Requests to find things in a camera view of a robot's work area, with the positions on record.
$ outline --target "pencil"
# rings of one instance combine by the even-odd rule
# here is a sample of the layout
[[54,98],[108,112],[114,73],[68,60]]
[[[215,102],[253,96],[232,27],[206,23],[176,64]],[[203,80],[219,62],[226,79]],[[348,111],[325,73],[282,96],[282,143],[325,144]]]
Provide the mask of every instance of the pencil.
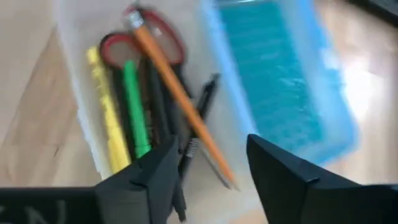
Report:
[[132,60],[124,65],[124,86],[126,87],[127,103],[131,117],[131,128],[134,135],[134,143],[137,158],[141,158],[150,151],[150,143],[146,128],[144,109],[142,107],[139,85],[136,75],[136,67]]
[[87,50],[87,59],[92,66],[92,76],[98,83],[100,101],[104,110],[106,131],[108,134],[108,159],[114,173],[128,166],[131,161],[127,145],[120,127],[114,101],[111,97],[109,82],[101,63],[97,47]]
[[203,120],[200,118],[198,112],[195,107],[192,105],[189,97],[185,93],[183,86],[178,81],[178,78],[174,74],[173,70],[170,68],[169,63],[165,55],[163,54],[160,47],[157,45],[157,42],[150,34],[148,28],[144,25],[144,21],[142,20],[141,15],[137,10],[132,11],[128,14],[128,19],[130,26],[134,29],[133,33],[136,36],[137,40],[143,46],[147,55],[153,61],[157,69],[159,70],[161,77],[169,89],[173,97],[177,100],[179,105],[182,107],[185,116],[188,118],[191,126],[197,133],[197,135],[201,138],[205,146],[208,148],[209,153],[218,163],[220,170],[225,175],[225,177],[231,182],[231,184],[238,189],[237,183],[234,178],[234,174],[230,169],[227,161],[223,157],[220,149],[216,145],[213,137],[210,135],[207,130],[206,125]]
[[[197,104],[197,110],[199,111],[199,115],[202,117],[203,120],[206,119],[212,99],[214,98],[215,92],[217,90],[218,78],[219,75],[216,74],[212,77],[210,82],[205,84],[205,87],[203,87],[202,94],[199,98]],[[188,144],[184,147],[182,158],[178,165],[178,173],[180,174],[180,178],[182,181],[185,179],[185,176],[189,170],[189,166],[191,164],[193,156],[198,150],[198,145],[199,145],[199,138],[196,135],[196,133],[192,130],[192,128],[190,132],[191,132],[190,140]]]

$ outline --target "blue pencil case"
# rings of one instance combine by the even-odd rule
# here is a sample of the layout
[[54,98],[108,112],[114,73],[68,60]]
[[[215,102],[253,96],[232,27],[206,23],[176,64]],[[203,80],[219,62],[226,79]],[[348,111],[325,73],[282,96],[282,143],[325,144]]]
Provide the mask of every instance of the blue pencil case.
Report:
[[352,148],[356,128],[311,0],[219,0],[205,17],[244,137],[256,133],[316,164]]

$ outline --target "yellow pencil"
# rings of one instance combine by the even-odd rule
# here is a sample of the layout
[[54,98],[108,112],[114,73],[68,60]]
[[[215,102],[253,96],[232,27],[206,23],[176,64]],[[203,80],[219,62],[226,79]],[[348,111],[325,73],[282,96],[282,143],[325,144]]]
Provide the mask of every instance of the yellow pencil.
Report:
[[108,134],[108,159],[112,171],[117,173],[131,163],[129,151],[118,121],[115,104],[109,89],[109,82],[97,47],[91,47],[87,50],[87,59],[92,67],[92,76],[98,83],[97,88],[99,89],[100,102],[104,111]]

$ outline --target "black pen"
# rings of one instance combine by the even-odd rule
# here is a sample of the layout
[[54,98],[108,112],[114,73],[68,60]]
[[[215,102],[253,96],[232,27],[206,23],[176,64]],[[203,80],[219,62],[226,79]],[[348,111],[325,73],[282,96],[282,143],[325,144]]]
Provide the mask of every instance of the black pen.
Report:
[[[211,78],[211,81],[208,82],[204,87],[202,94],[199,98],[199,102],[197,104],[197,110],[199,112],[200,117],[205,120],[208,109],[210,107],[210,104],[212,102],[212,99],[214,98],[215,91],[218,87],[218,79],[220,75],[219,74],[214,74]],[[190,140],[188,144],[185,146],[183,150],[183,155],[180,160],[180,164],[178,165],[178,173],[180,174],[180,178],[183,181],[185,178],[185,175],[188,172],[190,163],[193,159],[193,156],[195,155],[196,151],[198,150],[198,145],[200,139],[196,135],[196,133],[190,129],[191,135],[190,135]]]

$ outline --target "wooden surface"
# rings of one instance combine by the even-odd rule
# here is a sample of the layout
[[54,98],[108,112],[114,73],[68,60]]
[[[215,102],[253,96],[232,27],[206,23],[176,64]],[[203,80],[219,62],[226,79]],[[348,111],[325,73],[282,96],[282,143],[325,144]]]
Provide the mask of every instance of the wooden surface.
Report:
[[[342,1],[319,0],[317,8],[341,59],[347,102],[359,126],[356,150],[327,168],[360,183],[398,182],[398,31]],[[21,90],[23,84],[14,81],[2,88],[22,98],[0,98],[2,105],[10,100],[17,105],[12,116],[12,110],[1,113],[0,119],[11,125],[0,125],[7,127],[0,185],[93,185],[100,180],[76,120],[54,30],[27,74],[26,87]],[[264,222],[262,210],[256,209],[233,223]]]

